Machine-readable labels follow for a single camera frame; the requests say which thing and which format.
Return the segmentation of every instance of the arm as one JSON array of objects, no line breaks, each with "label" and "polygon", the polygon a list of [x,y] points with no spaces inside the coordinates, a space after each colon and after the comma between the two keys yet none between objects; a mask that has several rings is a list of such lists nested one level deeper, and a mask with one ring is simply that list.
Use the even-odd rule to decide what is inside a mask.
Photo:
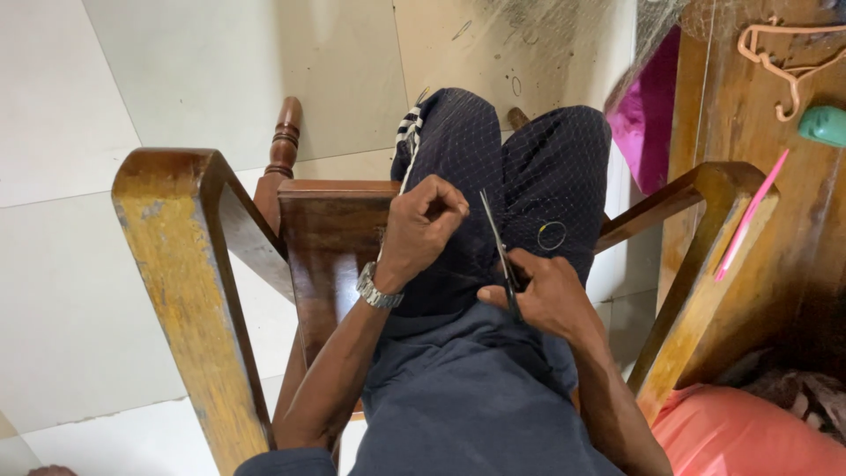
[{"label": "arm", "polygon": [[[384,294],[399,293],[435,261],[469,212],[461,192],[435,175],[394,198],[374,286]],[[361,298],[349,310],[309,368],[284,418],[273,423],[280,450],[332,450],[361,395],[389,312]]]},{"label": "arm", "polygon": [[[573,267],[562,257],[545,259],[521,249],[508,256],[531,279],[526,291],[517,295],[526,322],[570,344],[579,373],[581,416],[593,446],[626,474],[672,475],[667,455],[614,363],[602,321]],[[480,289],[479,298],[508,308],[501,286]]]}]

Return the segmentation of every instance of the pink netting needle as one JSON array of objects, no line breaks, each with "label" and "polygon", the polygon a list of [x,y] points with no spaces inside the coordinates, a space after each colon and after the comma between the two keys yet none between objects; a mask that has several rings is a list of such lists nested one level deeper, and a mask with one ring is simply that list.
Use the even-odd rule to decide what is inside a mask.
[{"label": "pink netting needle", "polygon": [[740,244],[743,243],[744,238],[746,238],[746,232],[749,231],[749,223],[752,221],[752,217],[758,209],[758,204],[761,203],[761,200],[764,199],[767,191],[770,190],[772,182],[776,181],[776,175],[778,175],[778,171],[782,169],[782,164],[784,163],[784,159],[788,157],[788,152],[790,152],[790,149],[784,151],[781,158],[779,158],[778,162],[776,162],[776,164],[772,167],[770,174],[766,177],[766,179],[764,179],[764,183],[761,184],[761,188],[759,188],[758,191],[755,192],[755,196],[752,197],[752,202],[750,202],[749,206],[746,208],[743,218],[740,219],[740,225],[734,231],[731,243],[728,244],[726,254],[722,255],[722,261],[720,262],[719,268],[717,268],[717,275],[714,276],[714,281],[722,281],[722,278],[725,277],[726,272],[728,271],[728,267],[732,265],[732,261],[734,261],[734,257],[738,254],[738,249],[740,249]]}]

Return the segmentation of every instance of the person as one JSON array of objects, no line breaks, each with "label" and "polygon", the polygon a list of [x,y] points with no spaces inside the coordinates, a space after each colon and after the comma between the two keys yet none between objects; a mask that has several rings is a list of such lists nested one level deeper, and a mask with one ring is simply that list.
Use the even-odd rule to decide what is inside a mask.
[{"label": "person", "polygon": [[[359,397],[353,475],[672,474],[585,294],[609,147],[586,107],[544,114],[504,144],[493,107],[467,91],[412,109],[381,256],[274,422],[277,450],[236,476],[337,474],[331,451]],[[481,191],[528,280],[522,319],[494,269]]]}]

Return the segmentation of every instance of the chair armrest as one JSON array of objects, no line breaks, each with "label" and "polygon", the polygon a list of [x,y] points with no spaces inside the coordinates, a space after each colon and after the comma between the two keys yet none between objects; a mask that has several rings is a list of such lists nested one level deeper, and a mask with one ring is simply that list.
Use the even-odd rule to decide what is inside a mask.
[{"label": "chair armrest", "polygon": [[227,246],[293,300],[284,249],[218,151],[134,150],[115,211],[217,468],[274,447]]},{"label": "chair armrest", "polygon": [[704,200],[706,211],[676,279],[629,376],[629,388],[652,424],[693,355],[711,317],[778,203],[771,187],[752,219],[733,264],[714,275],[765,175],[744,162],[703,163],[602,228],[597,249],[610,247]]}]

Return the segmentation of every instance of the wristwatch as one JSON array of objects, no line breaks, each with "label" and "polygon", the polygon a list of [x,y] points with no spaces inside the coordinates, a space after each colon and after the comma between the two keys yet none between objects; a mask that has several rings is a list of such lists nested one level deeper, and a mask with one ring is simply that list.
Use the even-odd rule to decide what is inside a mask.
[{"label": "wristwatch", "polygon": [[405,294],[382,294],[373,285],[373,274],[376,272],[376,262],[371,261],[365,265],[359,274],[359,283],[355,290],[361,297],[365,298],[368,304],[373,307],[396,307],[403,300]]}]

